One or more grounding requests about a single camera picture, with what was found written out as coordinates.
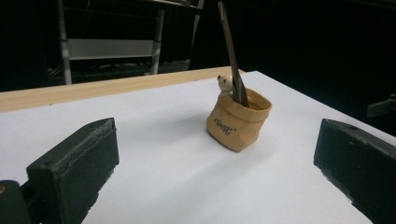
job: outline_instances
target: metal leg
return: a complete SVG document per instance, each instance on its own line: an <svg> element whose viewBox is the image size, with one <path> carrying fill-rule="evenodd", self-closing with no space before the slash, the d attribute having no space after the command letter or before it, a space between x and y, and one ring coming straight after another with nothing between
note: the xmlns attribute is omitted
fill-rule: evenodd
<svg viewBox="0 0 396 224"><path fill-rule="evenodd" d="M63 0L58 0L59 29L61 34L61 51L64 60L64 83L72 84L72 73L70 70L69 49L67 46L66 27L64 22L64 4Z"/></svg>
<svg viewBox="0 0 396 224"><path fill-rule="evenodd" d="M157 28L155 32L154 44L152 46L152 60L151 60L151 74L158 73L158 65L160 63L160 53L161 53L161 41L163 35L163 18L165 12L163 10L158 10L157 16Z"/></svg>

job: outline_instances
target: tan flower pot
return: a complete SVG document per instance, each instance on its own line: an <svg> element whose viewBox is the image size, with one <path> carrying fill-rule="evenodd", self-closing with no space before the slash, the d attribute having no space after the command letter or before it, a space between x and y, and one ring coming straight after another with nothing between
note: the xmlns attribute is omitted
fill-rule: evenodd
<svg viewBox="0 0 396 224"><path fill-rule="evenodd" d="M254 143L268 118L272 104L257 92L247 89L249 108L238 104L231 94L220 94L206 119L207 131L232 151L240 152Z"/></svg>

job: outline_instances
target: animal figurine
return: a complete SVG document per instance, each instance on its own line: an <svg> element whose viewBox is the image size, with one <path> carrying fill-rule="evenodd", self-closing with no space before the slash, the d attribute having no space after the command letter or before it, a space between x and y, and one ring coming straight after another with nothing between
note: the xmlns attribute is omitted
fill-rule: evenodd
<svg viewBox="0 0 396 224"><path fill-rule="evenodd" d="M218 76L221 93L228 94L233 90L233 76Z"/></svg>

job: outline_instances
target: small bear figurine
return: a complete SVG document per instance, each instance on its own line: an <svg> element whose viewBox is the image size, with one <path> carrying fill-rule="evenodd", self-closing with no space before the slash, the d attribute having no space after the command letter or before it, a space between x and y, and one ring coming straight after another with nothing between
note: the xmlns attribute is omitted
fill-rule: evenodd
<svg viewBox="0 0 396 224"><path fill-rule="evenodd" d="M219 87L221 93L229 93L233 90L233 77L232 76L218 76Z"/></svg>

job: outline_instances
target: white tabletop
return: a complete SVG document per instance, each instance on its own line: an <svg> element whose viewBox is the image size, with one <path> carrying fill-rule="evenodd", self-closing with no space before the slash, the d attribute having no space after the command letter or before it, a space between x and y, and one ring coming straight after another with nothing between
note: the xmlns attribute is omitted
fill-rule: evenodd
<svg viewBox="0 0 396 224"><path fill-rule="evenodd" d="M258 72L247 88L273 103L258 140L235 153L205 130L215 78L0 113L0 179L85 124L114 118L120 164L83 223L348 223L371 221L313 164L322 119L396 138Z"/></svg>

